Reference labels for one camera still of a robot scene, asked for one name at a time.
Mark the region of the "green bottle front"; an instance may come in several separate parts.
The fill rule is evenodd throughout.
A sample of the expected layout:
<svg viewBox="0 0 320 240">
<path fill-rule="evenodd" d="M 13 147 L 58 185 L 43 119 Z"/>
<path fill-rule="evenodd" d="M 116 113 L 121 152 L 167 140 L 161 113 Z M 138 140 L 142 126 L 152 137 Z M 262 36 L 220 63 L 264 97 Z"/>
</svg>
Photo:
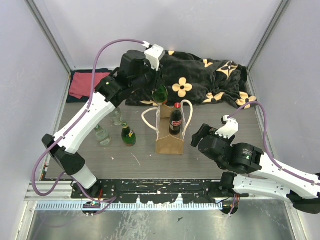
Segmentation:
<svg viewBox="0 0 320 240">
<path fill-rule="evenodd" d="M 166 104 L 168 101 L 168 90 L 164 84 L 161 84 L 152 93 L 154 102 L 158 105 Z"/>
</svg>

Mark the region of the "cola glass bottle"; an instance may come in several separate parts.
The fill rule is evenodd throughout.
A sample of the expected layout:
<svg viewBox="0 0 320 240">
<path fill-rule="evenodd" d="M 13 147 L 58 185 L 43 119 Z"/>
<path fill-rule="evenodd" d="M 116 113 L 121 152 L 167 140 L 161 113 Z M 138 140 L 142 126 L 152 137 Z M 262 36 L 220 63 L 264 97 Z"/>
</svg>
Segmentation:
<svg viewBox="0 0 320 240">
<path fill-rule="evenodd" d="M 181 103 L 177 102 L 174 104 L 173 110 L 170 114 L 169 133 L 174 136 L 178 135 L 181 132 L 181 126 L 182 126 Z"/>
</svg>

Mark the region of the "canvas tote bag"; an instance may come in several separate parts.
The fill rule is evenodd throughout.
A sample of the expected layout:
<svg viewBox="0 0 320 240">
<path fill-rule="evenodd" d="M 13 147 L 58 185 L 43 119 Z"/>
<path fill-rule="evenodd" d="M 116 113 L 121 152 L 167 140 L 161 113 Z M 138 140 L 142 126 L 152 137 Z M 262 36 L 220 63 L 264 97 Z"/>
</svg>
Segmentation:
<svg viewBox="0 0 320 240">
<path fill-rule="evenodd" d="M 174 107 L 169 107 L 167 105 L 160 105 L 157 107 L 152 107 L 145 110 L 141 114 L 141 118 L 143 122 L 152 130 L 156 132 L 156 141 L 155 141 L 155 153 L 162 155 L 183 155 L 184 154 L 184 144 L 185 144 L 185 135 L 188 129 L 188 126 L 193 117 L 193 105 L 189 100 L 182 100 L 181 102 L 181 110 L 182 110 L 182 126 L 180 133 L 178 135 L 172 135 L 169 132 L 170 127 L 170 116 L 174 110 Z M 189 118 L 186 121 L 184 115 L 184 104 L 188 104 L 190 106 L 190 114 Z M 145 118 L 145 114 L 156 111 L 155 120 L 156 125 L 151 125 Z"/>
</svg>

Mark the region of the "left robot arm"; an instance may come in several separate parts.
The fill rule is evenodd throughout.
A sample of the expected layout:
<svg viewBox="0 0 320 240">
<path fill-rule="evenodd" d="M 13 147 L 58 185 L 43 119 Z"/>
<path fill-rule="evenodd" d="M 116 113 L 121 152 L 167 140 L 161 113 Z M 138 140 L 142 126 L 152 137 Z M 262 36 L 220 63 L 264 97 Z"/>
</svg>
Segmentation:
<svg viewBox="0 0 320 240">
<path fill-rule="evenodd" d="M 42 143 L 65 173 L 76 181 L 88 198 L 99 195 L 101 186 L 78 153 L 79 147 L 100 121 L 112 113 L 134 92 L 155 87 L 160 78 L 160 61 L 165 50 L 153 45 L 144 52 L 129 50 L 120 66 L 104 77 L 95 87 L 87 104 L 54 135 L 46 134 Z"/>
</svg>

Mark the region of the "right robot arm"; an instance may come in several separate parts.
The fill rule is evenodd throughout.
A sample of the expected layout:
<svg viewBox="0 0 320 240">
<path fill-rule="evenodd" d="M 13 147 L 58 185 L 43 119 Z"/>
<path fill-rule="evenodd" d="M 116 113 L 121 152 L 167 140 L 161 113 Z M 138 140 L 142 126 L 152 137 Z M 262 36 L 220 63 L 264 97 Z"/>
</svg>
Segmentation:
<svg viewBox="0 0 320 240">
<path fill-rule="evenodd" d="M 239 124 L 226 120 L 219 129 L 203 124 L 192 135 L 191 146 L 223 170 L 219 191 L 225 197 L 261 195 L 292 203 L 308 214 L 320 212 L 320 176 L 269 158 L 248 143 L 233 144 Z"/>
</svg>

